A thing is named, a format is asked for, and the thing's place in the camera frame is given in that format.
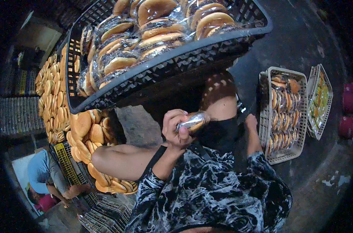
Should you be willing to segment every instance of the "dark hair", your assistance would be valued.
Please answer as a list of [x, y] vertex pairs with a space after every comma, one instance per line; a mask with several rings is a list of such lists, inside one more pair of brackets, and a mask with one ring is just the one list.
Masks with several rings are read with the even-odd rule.
[[37, 202], [37, 200], [35, 200], [35, 198], [34, 198], [34, 195], [33, 195], [33, 192], [30, 190], [30, 189], [28, 189], [28, 198], [29, 198], [29, 200], [33, 203], [33, 204], [35, 204], [35, 205], [38, 205], [38, 202]]

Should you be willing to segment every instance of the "hand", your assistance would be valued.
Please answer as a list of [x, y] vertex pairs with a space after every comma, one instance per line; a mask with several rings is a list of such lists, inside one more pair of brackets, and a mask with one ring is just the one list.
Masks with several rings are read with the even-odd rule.
[[193, 141], [186, 127], [181, 127], [179, 132], [175, 132], [176, 126], [180, 122], [188, 119], [187, 114], [186, 111], [181, 109], [170, 110], [165, 114], [163, 118], [162, 134], [168, 141], [169, 147], [183, 150]]
[[249, 114], [245, 119], [245, 124], [247, 125], [248, 131], [257, 132], [257, 119], [253, 114]]
[[67, 207], [69, 207], [70, 206], [70, 200], [69, 199], [63, 199], [63, 200], [61, 200], [61, 202], [64, 204], [64, 205], [66, 205]]

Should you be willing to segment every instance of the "yellow plastic crate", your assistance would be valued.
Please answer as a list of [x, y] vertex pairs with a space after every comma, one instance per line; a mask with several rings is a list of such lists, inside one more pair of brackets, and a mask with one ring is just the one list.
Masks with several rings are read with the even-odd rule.
[[72, 162], [69, 159], [67, 151], [65, 150], [64, 144], [59, 143], [54, 145], [53, 147], [58, 156], [61, 168], [63, 169], [64, 174], [67, 176], [69, 181], [72, 184], [81, 184], [81, 181], [79, 181], [76, 171], [73, 168]]

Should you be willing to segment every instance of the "beige plastic basket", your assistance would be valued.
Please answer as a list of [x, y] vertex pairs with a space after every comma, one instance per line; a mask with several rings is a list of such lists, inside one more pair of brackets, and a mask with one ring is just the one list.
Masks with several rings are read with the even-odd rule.
[[[277, 74], [285, 74], [300, 82], [301, 103], [299, 106], [299, 111], [301, 118], [300, 125], [298, 127], [300, 137], [291, 148], [279, 150], [274, 152], [273, 156], [270, 156], [268, 154], [268, 148], [272, 130], [272, 92], [269, 90], [271, 90], [271, 76]], [[262, 82], [263, 85], [266, 84], [267, 87], [265, 88], [266, 93], [263, 93], [263, 98], [268, 98], [268, 100], [265, 101], [268, 104], [266, 106], [261, 106], [262, 110], [259, 121], [259, 139], [261, 140], [262, 147], [266, 148], [264, 153], [265, 158], [271, 165], [294, 159], [300, 156], [303, 150], [307, 131], [307, 109], [309, 108], [309, 99], [307, 98], [307, 78], [303, 73], [272, 66], [268, 68], [266, 72], [261, 72], [259, 74], [259, 79], [260, 82]]]
[[332, 86], [330, 84], [330, 81], [328, 79], [328, 75], [324, 70], [324, 67], [322, 64], [318, 64], [317, 66], [312, 66], [311, 71], [310, 71], [310, 77], [309, 77], [309, 82], [307, 84], [307, 90], [308, 90], [308, 97], [309, 97], [309, 104], [311, 103], [312, 100], [315, 98], [315, 93], [316, 93], [316, 88], [317, 84], [319, 83], [320, 80], [320, 72], [324, 74], [324, 80], [325, 80], [325, 85], [328, 87], [328, 100], [327, 100], [327, 110], [324, 113], [323, 116], [323, 123], [322, 126], [319, 128], [318, 131], [312, 130], [312, 121], [311, 121], [311, 116], [309, 116], [308, 121], [307, 121], [307, 134], [310, 137], [314, 137], [317, 140], [320, 140], [322, 137], [325, 125], [327, 124], [330, 108], [332, 106], [332, 100], [333, 100], [333, 90]]

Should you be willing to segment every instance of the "finger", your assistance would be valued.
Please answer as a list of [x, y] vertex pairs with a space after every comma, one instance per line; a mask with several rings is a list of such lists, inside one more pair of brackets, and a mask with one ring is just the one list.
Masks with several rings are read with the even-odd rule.
[[179, 129], [179, 137], [181, 140], [186, 140], [190, 137], [190, 133], [186, 127], [181, 127]]
[[168, 124], [168, 130], [172, 130], [175, 131], [176, 130], [176, 126], [177, 124], [179, 124], [180, 122], [186, 121], [188, 119], [187, 116], [185, 115], [178, 115], [173, 117], [172, 119], [169, 120], [169, 124]]
[[170, 119], [174, 118], [177, 115], [181, 115], [181, 114], [187, 115], [188, 113], [186, 111], [181, 110], [181, 109], [173, 109], [173, 110], [168, 111], [163, 118], [163, 125], [167, 126]]

